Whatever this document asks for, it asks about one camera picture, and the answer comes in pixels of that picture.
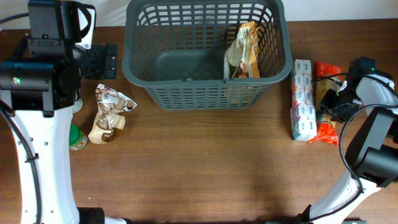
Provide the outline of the spaghetti packet red ends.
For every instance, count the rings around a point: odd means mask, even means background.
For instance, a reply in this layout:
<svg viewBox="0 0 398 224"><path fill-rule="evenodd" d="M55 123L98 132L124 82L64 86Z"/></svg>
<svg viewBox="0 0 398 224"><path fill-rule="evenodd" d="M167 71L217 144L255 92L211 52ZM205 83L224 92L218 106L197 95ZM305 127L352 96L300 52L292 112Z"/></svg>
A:
<svg viewBox="0 0 398 224"><path fill-rule="evenodd" d="M315 62L313 78L315 109L317 111L317 135L309 143L323 141L338 145L336 122L332 118L332 109L336 107L337 91L341 86L343 67Z"/></svg>

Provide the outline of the Kleenex tissue multipack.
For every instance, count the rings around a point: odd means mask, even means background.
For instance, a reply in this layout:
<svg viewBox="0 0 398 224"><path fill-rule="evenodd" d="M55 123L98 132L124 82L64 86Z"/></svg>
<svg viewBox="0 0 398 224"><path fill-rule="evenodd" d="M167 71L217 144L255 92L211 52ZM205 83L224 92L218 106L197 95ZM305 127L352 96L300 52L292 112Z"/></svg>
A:
<svg viewBox="0 0 398 224"><path fill-rule="evenodd" d="M292 92L290 116L294 141L309 142L317 135L312 78L311 61L294 60L290 78Z"/></svg>

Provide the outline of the brown snack pouch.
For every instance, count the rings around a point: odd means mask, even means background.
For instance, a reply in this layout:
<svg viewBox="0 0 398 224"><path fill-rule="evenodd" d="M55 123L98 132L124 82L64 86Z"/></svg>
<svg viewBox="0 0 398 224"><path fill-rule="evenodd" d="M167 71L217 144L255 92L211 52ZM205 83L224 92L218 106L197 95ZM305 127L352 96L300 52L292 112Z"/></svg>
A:
<svg viewBox="0 0 398 224"><path fill-rule="evenodd" d="M115 141L124 129L126 120L120 113L134 110L137 103L104 84L96 87L95 97L98 112L88 139L93 144L107 144Z"/></svg>

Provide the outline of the orange Nescafe coffee pouch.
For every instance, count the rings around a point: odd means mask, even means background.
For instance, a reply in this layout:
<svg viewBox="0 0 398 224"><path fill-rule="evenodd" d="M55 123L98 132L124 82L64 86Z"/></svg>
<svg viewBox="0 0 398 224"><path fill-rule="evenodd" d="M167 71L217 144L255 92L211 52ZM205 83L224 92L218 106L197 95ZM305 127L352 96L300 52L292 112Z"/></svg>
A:
<svg viewBox="0 0 398 224"><path fill-rule="evenodd" d="M260 78L259 27L254 21L241 25L232 44L224 54L224 79Z"/></svg>

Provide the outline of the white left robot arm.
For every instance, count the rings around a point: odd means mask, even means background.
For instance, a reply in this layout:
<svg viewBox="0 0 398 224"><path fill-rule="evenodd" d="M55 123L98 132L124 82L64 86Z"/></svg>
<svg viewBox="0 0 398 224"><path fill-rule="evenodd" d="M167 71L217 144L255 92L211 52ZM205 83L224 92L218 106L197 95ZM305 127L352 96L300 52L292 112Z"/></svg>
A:
<svg viewBox="0 0 398 224"><path fill-rule="evenodd" d="M119 223L78 207L72 190L70 126L84 78L116 75L115 45L95 54L96 9L78 1L29 1L30 34L1 62L1 114L19 163L22 223Z"/></svg>

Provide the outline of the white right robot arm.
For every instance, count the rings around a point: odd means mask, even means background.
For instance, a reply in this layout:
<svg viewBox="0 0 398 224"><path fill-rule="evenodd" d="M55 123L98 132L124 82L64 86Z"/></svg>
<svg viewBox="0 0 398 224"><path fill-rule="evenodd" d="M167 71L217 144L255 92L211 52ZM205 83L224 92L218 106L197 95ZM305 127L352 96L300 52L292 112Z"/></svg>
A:
<svg viewBox="0 0 398 224"><path fill-rule="evenodd" d="M397 93L393 78L376 70L375 64L360 57L351 61L346 73L332 68L312 80L335 85L316 104L321 115L343 123L341 136L357 114L365 111L368 117L347 148L339 138L345 172L325 197L296 217L296 223L343 223L368 196L397 182L397 149L384 144L388 136L397 141Z"/></svg>

